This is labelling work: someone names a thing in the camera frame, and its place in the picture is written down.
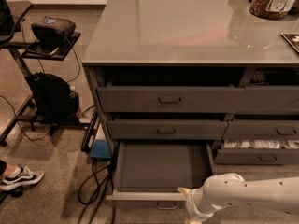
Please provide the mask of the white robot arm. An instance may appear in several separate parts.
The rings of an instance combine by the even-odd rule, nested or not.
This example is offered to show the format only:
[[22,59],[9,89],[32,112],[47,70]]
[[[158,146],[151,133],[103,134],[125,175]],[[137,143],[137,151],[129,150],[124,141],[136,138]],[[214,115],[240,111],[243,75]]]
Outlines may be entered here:
[[299,177],[245,180],[236,173],[213,175],[197,189],[178,188],[188,213],[186,224],[203,221],[229,206],[256,205],[299,215]]

